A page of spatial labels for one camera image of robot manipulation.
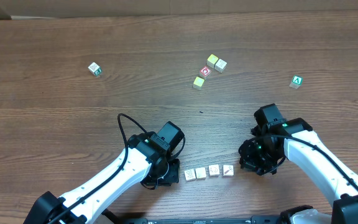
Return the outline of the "red edged frog block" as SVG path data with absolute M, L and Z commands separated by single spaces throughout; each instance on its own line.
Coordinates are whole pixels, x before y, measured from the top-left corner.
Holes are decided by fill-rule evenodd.
M 192 180 L 196 180 L 196 174 L 195 174 L 194 169 L 185 170 L 184 175 L 185 175 L 185 180 L 187 182 L 192 181 Z

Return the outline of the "animal picture wooden block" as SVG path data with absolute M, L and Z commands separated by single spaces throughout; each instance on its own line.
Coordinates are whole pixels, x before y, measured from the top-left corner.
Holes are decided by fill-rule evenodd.
M 218 164 L 209 165 L 208 169 L 210 177 L 217 177 L 220 175 L 220 168 Z

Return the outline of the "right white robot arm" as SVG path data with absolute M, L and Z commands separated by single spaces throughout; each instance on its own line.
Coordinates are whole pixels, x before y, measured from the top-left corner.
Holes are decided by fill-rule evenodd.
M 309 205 L 283 211 L 278 223 L 358 223 L 358 175 L 341 162 L 303 119 L 259 123 L 239 148 L 240 165 L 257 175 L 275 174 L 284 160 L 296 164 L 320 189 L 331 214 Z

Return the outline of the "yellow G letter block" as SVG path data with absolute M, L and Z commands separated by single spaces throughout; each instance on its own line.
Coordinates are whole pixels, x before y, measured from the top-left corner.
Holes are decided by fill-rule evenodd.
M 195 169 L 195 174 L 197 179 L 205 179 L 206 178 L 206 168 L 199 167 Z

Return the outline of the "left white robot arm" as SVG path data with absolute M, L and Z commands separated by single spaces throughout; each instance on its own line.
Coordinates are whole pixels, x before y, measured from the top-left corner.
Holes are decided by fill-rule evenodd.
M 179 181 L 180 161 L 172 151 L 185 141 L 182 131 L 133 135 L 119 157 L 81 186 L 56 197 L 45 192 L 33 204 L 26 223 L 94 223 L 135 184 L 154 190 Z

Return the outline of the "hammer picture wooden block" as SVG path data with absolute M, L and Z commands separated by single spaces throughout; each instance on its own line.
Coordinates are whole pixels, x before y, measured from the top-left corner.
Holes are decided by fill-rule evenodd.
M 234 175 L 234 166 L 233 165 L 223 165 L 223 176 L 232 177 Z

